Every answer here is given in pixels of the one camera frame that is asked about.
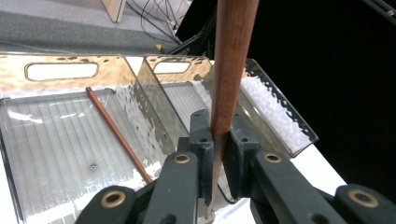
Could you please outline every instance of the brown wooden rod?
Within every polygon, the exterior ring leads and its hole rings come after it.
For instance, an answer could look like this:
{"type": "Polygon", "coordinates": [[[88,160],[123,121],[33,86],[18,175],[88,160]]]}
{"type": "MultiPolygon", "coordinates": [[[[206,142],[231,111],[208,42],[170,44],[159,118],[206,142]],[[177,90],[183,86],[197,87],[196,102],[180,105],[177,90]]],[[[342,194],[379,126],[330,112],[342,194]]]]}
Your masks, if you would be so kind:
{"type": "Polygon", "coordinates": [[[143,165],[140,163],[139,159],[136,157],[134,152],[132,151],[131,147],[129,146],[128,142],[120,132],[120,130],[117,128],[117,125],[114,123],[113,119],[108,115],[107,111],[103,107],[102,103],[99,101],[97,95],[95,92],[92,90],[91,87],[87,87],[85,91],[88,93],[90,96],[91,101],[93,104],[96,106],[96,108],[99,110],[100,114],[102,117],[105,119],[107,125],[110,127],[111,131],[117,136],[117,139],[120,141],[122,144],[123,148],[125,149],[126,153],[128,156],[131,158],[132,162],[134,163],[134,166],[136,169],[139,171],[139,173],[142,175],[142,177],[146,180],[147,183],[151,183],[152,179],[149,177],[149,175],[146,173],[145,168],[143,165]]]}
{"type": "MultiPolygon", "coordinates": [[[[215,199],[225,143],[233,122],[258,5],[259,0],[218,1],[215,77],[210,124],[215,143],[212,199],[215,199]]],[[[206,218],[211,214],[213,201],[206,208],[206,218]]]]}

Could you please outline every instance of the handle cutout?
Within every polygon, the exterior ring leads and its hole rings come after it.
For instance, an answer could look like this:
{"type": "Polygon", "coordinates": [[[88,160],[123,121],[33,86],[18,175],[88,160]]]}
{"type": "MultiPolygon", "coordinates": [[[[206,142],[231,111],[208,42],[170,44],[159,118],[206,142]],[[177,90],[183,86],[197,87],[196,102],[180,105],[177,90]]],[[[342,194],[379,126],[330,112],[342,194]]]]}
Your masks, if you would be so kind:
{"type": "Polygon", "coordinates": [[[154,73],[185,73],[190,63],[157,63],[154,73]]]}
{"type": "Polygon", "coordinates": [[[33,63],[25,69],[26,78],[32,81],[94,77],[96,63],[33,63]]]}

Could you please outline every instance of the gripped wooden rod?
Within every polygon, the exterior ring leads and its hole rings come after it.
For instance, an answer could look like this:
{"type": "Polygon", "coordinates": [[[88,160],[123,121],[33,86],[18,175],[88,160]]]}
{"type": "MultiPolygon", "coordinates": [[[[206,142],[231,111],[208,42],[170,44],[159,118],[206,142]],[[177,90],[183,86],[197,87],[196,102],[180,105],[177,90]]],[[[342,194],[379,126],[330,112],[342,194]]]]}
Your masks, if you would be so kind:
{"type": "MultiPolygon", "coordinates": [[[[233,122],[258,6],[259,0],[218,1],[210,124],[215,143],[212,199],[215,199],[225,144],[233,122]]],[[[210,217],[213,201],[206,208],[205,218],[210,217]]]]}
{"type": "Polygon", "coordinates": [[[97,95],[95,92],[92,90],[91,87],[87,87],[85,91],[88,93],[91,101],[93,104],[96,106],[96,108],[99,110],[100,114],[102,117],[105,119],[107,125],[110,127],[111,131],[116,135],[117,139],[119,142],[122,144],[123,148],[125,149],[125,152],[128,154],[128,156],[131,158],[132,162],[134,163],[134,166],[136,169],[139,171],[139,173],[142,175],[142,177],[146,180],[147,183],[151,183],[152,179],[149,177],[149,175],[146,173],[145,168],[142,166],[140,163],[139,159],[136,157],[134,152],[132,151],[131,147],[129,146],[128,142],[120,132],[120,130],[117,128],[117,125],[114,123],[113,119],[108,115],[107,111],[103,107],[102,103],[99,101],[97,95]]]}

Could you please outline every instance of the wooden stick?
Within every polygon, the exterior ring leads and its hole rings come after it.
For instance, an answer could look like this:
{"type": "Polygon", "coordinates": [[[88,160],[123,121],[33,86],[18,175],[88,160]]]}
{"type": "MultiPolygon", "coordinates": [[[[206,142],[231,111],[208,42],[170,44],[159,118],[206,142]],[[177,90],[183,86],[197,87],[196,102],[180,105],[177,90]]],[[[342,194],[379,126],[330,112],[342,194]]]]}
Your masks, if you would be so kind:
{"type": "Polygon", "coordinates": [[[219,0],[215,45],[211,132],[215,143],[212,202],[206,208],[209,218],[219,181],[228,133],[248,55],[251,33],[259,0],[219,0]]]}
{"type": "Polygon", "coordinates": [[[102,117],[105,119],[105,121],[106,121],[107,125],[110,127],[111,131],[113,131],[113,133],[117,136],[117,139],[119,139],[119,141],[122,144],[123,148],[125,149],[126,153],[128,154],[128,156],[131,158],[132,162],[134,163],[134,166],[136,167],[136,169],[139,171],[139,173],[142,175],[142,177],[146,180],[147,183],[151,183],[152,179],[146,173],[145,168],[142,166],[139,159],[136,157],[136,155],[132,151],[128,142],[126,141],[126,139],[124,138],[124,136],[122,135],[120,130],[117,128],[117,125],[114,123],[113,119],[108,115],[107,111],[103,107],[102,103],[99,101],[95,92],[91,89],[91,87],[87,87],[85,89],[85,91],[88,93],[91,101],[96,106],[96,108],[99,110],[102,117]]]}

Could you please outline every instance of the white table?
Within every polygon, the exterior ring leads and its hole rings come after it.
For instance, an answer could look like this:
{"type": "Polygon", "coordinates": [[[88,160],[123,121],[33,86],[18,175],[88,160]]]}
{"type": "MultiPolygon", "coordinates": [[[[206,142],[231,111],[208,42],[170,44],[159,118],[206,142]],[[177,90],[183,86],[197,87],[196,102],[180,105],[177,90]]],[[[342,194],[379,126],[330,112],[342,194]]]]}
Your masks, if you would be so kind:
{"type": "MultiPolygon", "coordinates": [[[[134,73],[138,74],[143,58],[127,57],[127,60],[134,73]]],[[[346,184],[314,145],[305,149],[296,158],[292,159],[291,162],[315,188],[321,189],[331,195],[334,195],[335,190],[339,186],[346,184]]],[[[0,223],[18,223],[3,164],[0,165],[0,199],[0,223]]],[[[216,223],[254,223],[250,213],[248,199],[241,200],[235,205],[236,207],[237,209],[232,214],[216,223]]],[[[221,211],[218,211],[217,216],[223,217],[220,213],[221,211]]]]}

